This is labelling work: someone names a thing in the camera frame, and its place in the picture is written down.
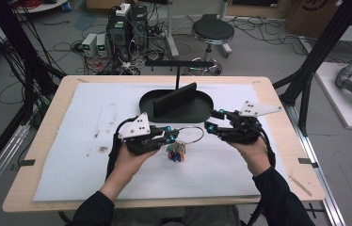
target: hand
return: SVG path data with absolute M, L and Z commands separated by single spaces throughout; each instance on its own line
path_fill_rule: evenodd
M 259 176 L 270 168 L 270 162 L 267 157 L 267 149 L 264 141 L 258 138 L 253 144 L 240 144 L 228 142 L 232 147 L 244 157 L 248 164 L 248 170 L 254 177 Z
M 106 179 L 100 191 L 114 202 L 120 192 L 129 184 L 138 170 L 140 170 L 143 163 L 157 152 L 158 150 L 142 155 L 134 155 L 129 152 L 126 144 L 122 144 L 117 162 L 115 163 L 115 168 Z

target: gray floor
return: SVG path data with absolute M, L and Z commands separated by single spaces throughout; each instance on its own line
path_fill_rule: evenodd
M 89 32 L 104 31 L 103 24 L 106 24 L 105 15 L 91 13 L 79 8 L 69 13 L 62 12 L 60 9 L 53 9 L 43 13 L 36 13 L 33 16 L 36 21 L 44 23 L 69 21 L 68 24 L 58 25 L 37 23 L 36 28 L 46 49 L 50 50 L 54 59 L 57 59 L 58 65 L 67 74 L 81 74 L 79 69 L 82 68 L 82 61 L 79 56 L 74 53 L 67 54 L 67 52 L 54 51 L 54 49 L 68 48 L 67 44 L 59 44 L 61 42 L 72 43 L 81 40 Z M 85 30 L 90 24 L 97 25 Z M 190 18 L 175 18 L 174 27 L 179 24 L 181 26 L 175 32 L 176 34 L 190 33 L 192 25 Z M 267 26 L 267 31 L 269 33 L 278 32 L 281 37 L 285 37 L 287 34 L 284 32 L 283 22 L 277 22 L 276 24 L 279 24 L 280 27 L 272 23 Z M 240 27 L 245 28 L 247 33 L 235 29 L 234 39 L 230 43 L 233 53 L 229 58 L 225 58 L 218 50 L 213 51 L 213 58 L 222 64 L 224 75 L 266 76 L 272 82 L 276 82 L 295 72 L 305 60 L 306 56 L 303 55 L 303 48 L 298 41 L 294 39 L 286 40 L 295 46 L 297 54 L 290 44 L 269 44 L 263 40 L 255 40 L 251 36 L 257 38 L 262 36 L 258 28 L 249 30 L 251 28 L 247 25 L 240 25 Z M 265 27 L 262 26 L 264 36 L 268 40 L 277 37 L 266 33 L 264 29 Z M 179 48 L 180 60 L 201 57 L 204 53 L 205 45 L 191 37 L 175 36 L 175 41 Z M 340 62 L 346 62 L 351 58 L 352 43 L 341 42 L 334 48 L 327 61 L 337 59 Z M 141 70 L 141 73 L 173 75 L 176 72 L 175 70 L 171 72 L 169 68 L 154 68 L 154 71 L 152 71 L 151 68 L 146 67 Z M 16 79 L 11 76 L 7 62 L 0 55 L 0 92 L 15 82 Z M 21 100 L 21 86 L 16 84 L 6 89 L 0 96 L 0 100 L 7 103 L 19 102 Z M 20 104 L 6 105 L 0 103 L 0 134 L 19 107 Z M 27 141 L 12 159 L 10 166 L 17 161 L 21 150 L 24 149 L 34 133 L 34 130 L 32 130 Z M 344 216 L 344 221 L 346 225 L 352 225 L 352 130 L 344 128 L 316 79 L 313 79 L 312 82 L 308 133 L 332 193 Z M 14 170 L 10 170 L 9 167 L 0 178 L 0 225 L 63 225 L 64 223 L 57 213 L 8 214 L 2 210 L 3 201 L 17 173 Z M 312 206 L 315 209 L 322 208 L 320 203 L 312 203 Z M 248 221 L 254 207 L 254 205 L 240 205 L 240 218 Z M 164 217 L 170 217 L 181 215 L 180 213 L 183 212 L 183 209 L 165 209 L 163 212 Z M 316 225 L 329 225 L 324 213 L 315 213 L 315 218 L 312 213 L 310 213 L 310 216 Z M 260 218 L 256 225 L 265 225 L 264 219 Z

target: black tray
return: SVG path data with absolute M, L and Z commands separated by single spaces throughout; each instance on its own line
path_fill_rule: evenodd
M 163 123 L 200 123 L 211 117 L 214 102 L 208 94 L 198 90 L 195 91 L 194 101 L 172 109 L 160 117 L 155 117 L 153 115 L 153 101 L 172 91 L 174 89 L 156 89 L 144 94 L 139 103 L 141 113 L 147 112 L 149 121 Z

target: black stool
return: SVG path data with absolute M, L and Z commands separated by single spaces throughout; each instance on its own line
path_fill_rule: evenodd
M 216 76 L 221 75 L 221 65 L 211 58 L 212 45 L 222 45 L 231 41 L 234 35 L 234 29 L 232 26 L 224 21 L 218 20 L 216 16 L 214 18 L 204 15 L 202 16 L 202 19 L 193 24 L 191 34 L 197 40 L 208 43 L 204 58 L 197 57 L 194 58 L 193 61 L 212 61 L 215 65 L 210 68 L 189 68 L 189 73 L 191 75 L 196 75 L 194 74 L 196 72 L 199 72 L 200 75 L 205 75 L 206 73 Z

